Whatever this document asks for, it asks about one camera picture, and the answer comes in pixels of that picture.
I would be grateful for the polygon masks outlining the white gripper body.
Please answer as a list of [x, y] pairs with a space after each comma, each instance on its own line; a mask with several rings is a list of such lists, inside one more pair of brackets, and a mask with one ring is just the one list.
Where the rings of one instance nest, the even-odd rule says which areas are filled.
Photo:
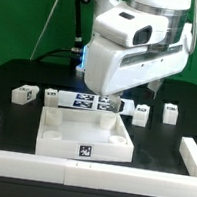
[[84, 79], [91, 91], [108, 96], [180, 73], [187, 58], [179, 45], [151, 57], [145, 47], [125, 48], [99, 35], [90, 44]]

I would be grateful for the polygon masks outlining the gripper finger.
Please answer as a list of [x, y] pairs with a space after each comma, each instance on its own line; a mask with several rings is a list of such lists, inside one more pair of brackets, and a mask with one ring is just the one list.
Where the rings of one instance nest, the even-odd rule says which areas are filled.
[[121, 107], [121, 99], [119, 96], [112, 95], [110, 99], [110, 105], [111, 109], [113, 110], [114, 113], [119, 112], [119, 108]]

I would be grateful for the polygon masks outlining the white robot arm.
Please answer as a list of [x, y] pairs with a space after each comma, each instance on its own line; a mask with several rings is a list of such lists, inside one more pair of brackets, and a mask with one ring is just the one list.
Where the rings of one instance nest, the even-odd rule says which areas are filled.
[[197, 0], [95, 0], [85, 85], [118, 112], [127, 89], [180, 73], [196, 44]]

